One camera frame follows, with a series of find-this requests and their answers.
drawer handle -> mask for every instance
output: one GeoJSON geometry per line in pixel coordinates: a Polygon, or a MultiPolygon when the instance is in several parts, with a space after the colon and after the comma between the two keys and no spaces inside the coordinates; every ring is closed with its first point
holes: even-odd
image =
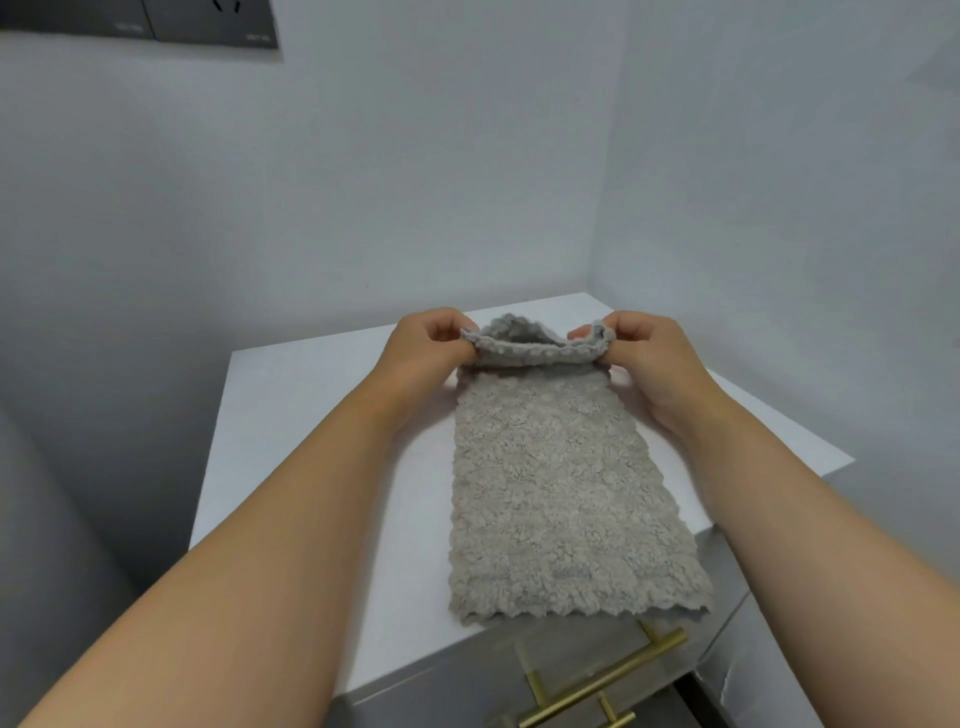
{"type": "Polygon", "coordinates": [[[534,699],[537,701],[537,709],[528,716],[522,717],[518,728],[534,728],[534,726],[549,720],[557,713],[561,713],[567,708],[586,700],[591,695],[597,696],[604,715],[607,717],[607,720],[610,721],[610,724],[604,726],[604,728],[620,728],[620,726],[626,725],[633,720],[635,717],[633,713],[627,713],[617,717],[607,696],[603,694],[603,689],[612,685],[620,678],[626,677],[635,669],[656,660],[664,652],[686,642],[686,633],[681,627],[678,627],[663,637],[658,635],[653,627],[643,621],[640,622],[640,627],[643,629],[644,634],[646,634],[647,639],[650,640],[649,644],[617,660],[586,682],[575,685],[561,692],[554,698],[550,698],[549,695],[547,695],[543,681],[540,679],[540,674],[536,670],[527,672],[527,685],[530,686],[530,692],[533,693],[534,699]]]}

grey switch panel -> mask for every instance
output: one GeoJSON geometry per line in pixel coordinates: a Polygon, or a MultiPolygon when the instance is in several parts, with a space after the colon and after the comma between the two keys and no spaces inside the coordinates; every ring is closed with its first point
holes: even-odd
{"type": "Polygon", "coordinates": [[[0,0],[0,29],[277,48],[270,0],[0,0]]]}
{"type": "Polygon", "coordinates": [[[140,0],[0,0],[0,28],[81,36],[154,36],[140,0]]]}
{"type": "Polygon", "coordinates": [[[276,48],[269,0],[144,0],[157,40],[276,48]]]}

microfiber cloth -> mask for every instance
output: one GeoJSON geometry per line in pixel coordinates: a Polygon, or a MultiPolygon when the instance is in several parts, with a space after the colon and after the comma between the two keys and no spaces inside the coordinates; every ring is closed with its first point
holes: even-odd
{"type": "Polygon", "coordinates": [[[693,535],[609,368],[613,331],[568,341],[508,314],[461,336],[450,608],[519,614],[710,608],[693,535]]]}

left hand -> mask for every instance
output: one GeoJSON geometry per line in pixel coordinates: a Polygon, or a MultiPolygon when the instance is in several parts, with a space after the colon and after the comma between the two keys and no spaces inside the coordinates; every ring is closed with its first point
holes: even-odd
{"type": "Polygon", "coordinates": [[[476,358],[473,345],[460,338],[461,328],[478,326],[456,308],[411,313],[397,323],[365,384],[394,401],[399,424],[454,369],[476,358]]]}

white table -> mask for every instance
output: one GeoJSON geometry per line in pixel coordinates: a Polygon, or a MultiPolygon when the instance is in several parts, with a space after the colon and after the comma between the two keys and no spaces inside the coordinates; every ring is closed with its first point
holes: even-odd
{"type": "MultiPolygon", "coordinates": [[[[513,312],[559,333],[603,318],[610,308],[586,293],[474,311],[483,326],[513,312]]],[[[253,491],[371,369],[393,326],[321,336],[235,352],[230,360],[207,462],[191,547],[253,491]]],[[[614,381],[626,374],[614,368],[614,381]]],[[[720,385],[757,415],[816,473],[852,462],[823,441],[720,376],[720,385]]],[[[348,692],[479,631],[447,609],[453,409],[451,376],[398,443],[396,467],[383,486],[368,564],[353,616],[337,693],[348,692]]],[[[643,420],[637,428],[694,533],[712,523],[684,459],[643,420]]]]}

